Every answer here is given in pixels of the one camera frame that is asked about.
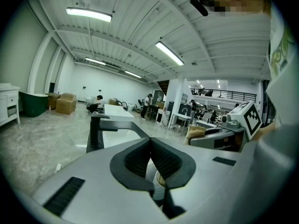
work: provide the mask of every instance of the white ceiling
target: white ceiling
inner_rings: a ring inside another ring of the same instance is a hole
[[[205,89],[211,89],[211,90],[223,90],[226,91],[228,88],[228,81],[227,80],[219,80],[220,83],[217,82],[217,80],[199,80],[200,83],[197,83],[197,81],[189,81],[189,86],[191,88],[199,88],[202,89],[200,85],[202,85]]]
[[[179,76],[188,80],[270,78],[266,61],[270,21],[263,14],[224,17],[209,12],[203,17],[188,0],[39,1],[79,62],[94,57],[146,82]],[[85,7],[113,18],[109,23],[71,16],[65,12],[67,7]],[[185,65],[178,66],[155,47],[160,37]]]

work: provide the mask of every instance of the ceiling light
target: ceiling light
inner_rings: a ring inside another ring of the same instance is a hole
[[[97,60],[93,60],[93,59],[90,59],[90,58],[88,58],[88,57],[86,57],[85,60],[90,61],[90,62],[95,62],[95,63],[97,63],[97,64],[101,64],[101,65],[106,65],[106,64],[103,63],[103,62],[100,62],[100,61],[97,61]]]
[[[167,46],[165,46],[162,42],[157,42],[156,47],[162,50],[166,55],[168,55],[172,60],[174,60],[178,65],[184,65],[184,62],[173,53]]]
[[[136,75],[136,74],[134,74],[134,73],[131,73],[131,72],[129,72],[129,71],[125,71],[127,74],[130,74],[130,75],[132,75],[132,76],[135,76],[135,77],[138,77],[138,78],[142,78],[141,76],[139,76],[139,75]]]
[[[110,15],[110,14],[101,13],[101,12],[98,12],[98,11],[85,9],[85,8],[68,7],[66,9],[66,13],[68,15],[92,17],[92,18],[100,19],[100,20],[107,21],[107,22],[110,22],[111,19],[112,19],[112,15]]]

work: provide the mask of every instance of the cardboard box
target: cardboard box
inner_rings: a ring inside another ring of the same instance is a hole
[[[62,94],[56,101],[56,112],[71,114],[76,109],[77,96],[70,93]]]
[[[110,99],[109,100],[109,105],[116,105],[116,106],[118,106],[118,103],[116,102],[116,99]]]
[[[163,107],[164,107],[164,102],[156,102],[156,106],[158,106],[159,109],[163,109]]]
[[[61,97],[61,94],[48,93],[46,95],[49,96],[47,107],[49,108],[51,106],[52,110],[56,109],[56,101],[57,101],[57,99],[59,99]]]

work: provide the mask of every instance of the railing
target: railing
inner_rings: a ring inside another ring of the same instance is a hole
[[[240,101],[251,101],[256,102],[256,94],[243,93],[236,91],[223,91],[223,90],[209,90],[209,89],[192,89],[191,93],[193,95],[200,96],[210,96],[210,97],[219,97],[226,99],[235,99]]]

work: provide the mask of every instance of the desk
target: desk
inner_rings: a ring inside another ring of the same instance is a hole
[[[151,120],[151,117],[153,116],[153,114],[155,114],[155,113],[158,114],[159,107],[150,105],[149,108],[150,108],[150,112],[146,111],[146,113],[148,114],[148,116],[150,114],[150,119],[149,120]]]
[[[171,115],[171,118],[170,118],[170,125],[169,125],[169,128],[168,128],[168,130],[170,130],[170,127],[172,126],[172,120],[173,120],[173,116],[177,116],[178,118],[180,117],[181,119],[184,119],[185,120],[185,122],[184,122],[184,126],[183,126],[183,128],[182,128],[182,132],[181,132],[181,135],[180,136],[182,136],[182,134],[183,134],[183,130],[184,130],[184,128],[185,128],[185,124],[186,124],[186,121],[187,120],[190,120],[191,119],[191,117],[190,116],[185,116],[185,115],[182,115],[182,114],[179,114],[179,113],[174,113],[174,114],[172,114]]]

